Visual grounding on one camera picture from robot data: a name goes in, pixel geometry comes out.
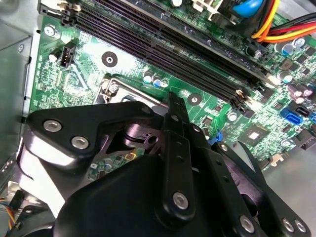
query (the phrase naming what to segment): surface-mount component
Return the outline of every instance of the surface-mount component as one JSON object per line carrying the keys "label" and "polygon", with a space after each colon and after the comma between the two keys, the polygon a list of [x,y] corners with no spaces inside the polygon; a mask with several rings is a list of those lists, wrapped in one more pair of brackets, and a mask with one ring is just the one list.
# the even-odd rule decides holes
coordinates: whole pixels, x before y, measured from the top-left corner
{"label": "surface-mount component", "polygon": [[307,150],[316,144],[316,137],[304,128],[299,134],[293,137],[293,142],[303,150]]}
{"label": "surface-mount component", "polygon": [[269,130],[258,126],[256,124],[252,124],[239,138],[238,140],[246,143],[250,146],[255,147],[258,143],[260,143],[268,134]]}

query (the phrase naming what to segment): capacitor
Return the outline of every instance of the capacitor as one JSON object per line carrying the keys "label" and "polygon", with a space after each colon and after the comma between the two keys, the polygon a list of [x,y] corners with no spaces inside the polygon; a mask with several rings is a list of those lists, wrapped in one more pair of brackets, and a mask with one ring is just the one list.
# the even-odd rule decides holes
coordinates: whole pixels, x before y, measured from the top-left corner
{"label": "capacitor", "polygon": [[293,40],[292,44],[295,48],[301,48],[305,45],[306,40],[304,38],[297,38]]}
{"label": "capacitor", "polygon": [[153,77],[153,85],[154,85],[154,87],[160,87],[161,86],[161,77],[160,76],[154,76]]}
{"label": "capacitor", "polygon": [[54,37],[57,33],[56,27],[52,24],[48,24],[44,27],[44,33],[49,37]]}
{"label": "capacitor", "polygon": [[289,141],[289,140],[282,140],[281,141],[281,146],[283,146],[283,147],[289,147],[289,146],[291,146],[291,142]]}
{"label": "capacitor", "polygon": [[301,97],[303,95],[303,92],[294,85],[289,85],[287,87],[287,90],[290,92],[290,94],[294,95],[295,97]]}
{"label": "capacitor", "polygon": [[231,112],[227,115],[229,121],[234,122],[237,119],[237,114],[235,112]]}
{"label": "capacitor", "polygon": [[173,7],[181,7],[183,1],[182,0],[170,0],[170,3]]}
{"label": "capacitor", "polygon": [[51,51],[51,53],[48,56],[48,59],[51,63],[56,63],[57,60],[60,58],[61,54],[62,54],[62,51],[56,48],[53,51]]}
{"label": "capacitor", "polygon": [[284,83],[290,83],[293,80],[293,76],[286,71],[279,72],[276,77]]}
{"label": "capacitor", "polygon": [[305,99],[303,97],[296,97],[292,94],[290,94],[290,97],[298,105],[301,105],[305,101]]}
{"label": "capacitor", "polygon": [[308,88],[307,86],[303,84],[295,85],[296,89],[301,91],[304,97],[309,97],[312,95],[313,90],[311,88]]}
{"label": "capacitor", "polygon": [[284,56],[288,56],[294,52],[294,46],[289,42],[276,43],[275,51]]}
{"label": "capacitor", "polygon": [[144,83],[146,84],[149,84],[149,83],[152,83],[152,80],[153,80],[153,72],[148,70],[148,71],[145,71],[144,74],[143,74],[143,81]]}

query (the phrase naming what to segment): chip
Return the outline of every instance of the chip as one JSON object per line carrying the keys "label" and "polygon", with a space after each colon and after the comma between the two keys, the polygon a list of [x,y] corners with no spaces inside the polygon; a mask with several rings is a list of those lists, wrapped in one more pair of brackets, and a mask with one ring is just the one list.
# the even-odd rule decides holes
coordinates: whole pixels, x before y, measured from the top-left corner
{"label": "chip", "polygon": [[307,57],[305,55],[301,55],[296,62],[298,62],[299,64],[302,64],[305,62],[305,60],[307,59]]}
{"label": "chip", "polygon": [[280,102],[277,102],[275,105],[274,105],[274,108],[277,109],[277,110],[280,110],[282,109],[284,106],[284,104],[280,103]]}
{"label": "chip", "polygon": [[126,160],[134,160],[136,155],[134,153],[129,153],[125,156]]}
{"label": "chip", "polygon": [[205,119],[203,119],[203,123],[207,126],[210,126],[212,122],[213,122],[213,119],[210,118],[209,116],[206,116]]}
{"label": "chip", "polygon": [[217,105],[214,110],[217,111],[217,112],[220,112],[222,110],[222,106],[221,105]]}
{"label": "chip", "polygon": [[246,143],[252,147],[257,146],[268,134],[269,130],[252,124],[240,137],[239,141]]}
{"label": "chip", "polygon": [[308,50],[306,50],[305,54],[308,56],[312,56],[316,52],[316,49],[309,47]]}
{"label": "chip", "polygon": [[307,75],[308,73],[310,73],[311,72],[311,70],[309,70],[308,68],[306,68],[304,71],[303,71],[303,74],[304,75]]}
{"label": "chip", "polygon": [[284,59],[280,65],[280,68],[283,70],[289,70],[292,65],[293,65],[292,61],[290,61],[288,59]]}
{"label": "chip", "polygon": [[298,66],[296,63],[293,63],[292,66],[289,68],[292,72],[298,69],[300,66]]}
{"label": "chip", "polygon": [[282,132],[289,132],[291,127],[292,126],[288,124],[284,129],[282,129]]}

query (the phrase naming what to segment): blue sata port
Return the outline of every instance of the blue sata port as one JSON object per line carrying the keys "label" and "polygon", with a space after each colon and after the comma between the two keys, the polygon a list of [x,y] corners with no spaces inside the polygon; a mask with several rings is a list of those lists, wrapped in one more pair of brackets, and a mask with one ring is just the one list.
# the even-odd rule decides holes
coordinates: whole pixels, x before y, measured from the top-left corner
{"label": "blue sata port", "polygon": [[290,111],[288,108],[283,109],[280,114],[283,118],[285,118],[292,124],[300,125],[303,122],[303,119],[298,114]]}

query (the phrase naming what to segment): green circuit board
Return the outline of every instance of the green circuit board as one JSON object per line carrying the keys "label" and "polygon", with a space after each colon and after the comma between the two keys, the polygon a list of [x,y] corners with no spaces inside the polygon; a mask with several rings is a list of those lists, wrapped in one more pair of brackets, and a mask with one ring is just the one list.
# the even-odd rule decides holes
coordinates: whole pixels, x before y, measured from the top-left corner
{"label": "green circuit board", "polygon": [[[177,11],[179,12],[175,14],[179,16],[184,14],[180,10]],[[205,27],[206,23],[202,24],[201,20],[191,21],[191,23],[201,29],[205,28],[204,30],[206,31],[211,29],[210,27]],[[44,33],[44,28],[47,25],[51,25],[56,29],[56,34],[53,37]],[[230,44],[232,38],[235,37],[219,30],[216,30],[216,34],[219,39],[224,39],[227,44]],[[311,37],[307,37],[306,40],[307,44],[296,50],[289,59],[295,61],[309,47],[316,46],[316,40]],[[56,63],[49,61],[48,56],[52,50],[56,48],[62,49],[70,41],[76,44],[74,63],[68,68],[63,68],[60,66],[60,60]],[[239,49],[241,45],[242,41],[234,47]],[[118,62],[114,67],[107,67],[102,62],[101,58],[105,52],[112,52],[117,56]],[[267,52],[260,63],[277,74],[286,58],[276,53],[272,45]],[[314,81],[315,60],[316,56],[314,54],[300,64],[295,72],[291,72],[296,76],[295,79],[297,81]],[[308,75],[303,74],[305,68],[310,70]],[[156,87],[153,83],[144,83],[143,73],[148,70],[161,78],[161,86]],[[30,112],[48,108],[93,104],[105,74],[118,75],[121,81],[158,100],[162,100],[169,91],[176,93],[186,101],[189,118],[192,123],[208,130],[210,137],[221,131],[224,141],[229,145],[239,140],[245,133],[249,131],[257,133],[258,129],[261,129],[260,131],[263,133],[260,133],[260,136],[263,137],[259,137],[260,141],[258,140],[259,142],[256,145],[248,145],[258,160],[266,159],[269,154],[274,155],[291,150],[295,147],[291,138],[297,135],[304,127],[309,127],[312,124],[310,120],[305,118],[303,125],[294,126],[279,115],[280,108],[276,109],[276,104],[282,104],[285,107],[291,101],[284,86],[274,87],[273,96],[265,104],[260,102],[262,95],[259,92],[252,92],[252,103],[249,104],[249,107],[256,112],[255,115],[248,119],[236,112],[237,119],[229,121],[228,115],[232,112],[234,113],[234,111],[224,101],[96,37],[75,28],[63,28],[60,26],[59,20],[50,17],[44,17],[43,19]],[[227,76],[227,79],[234,80],[230,76]],[[190,101],[190,95],[192,94],[201,96],[201,102],[198,105],[192,105]],[[137,150],[134,153],[138,156],[142,152]],[[100,161],[96,166],[93,164],[94,168],[90,171],[90,179],[97,179],[102,170],[108,173],[129,161],[130,159],[125,159],[125,157],[121,156]]]}

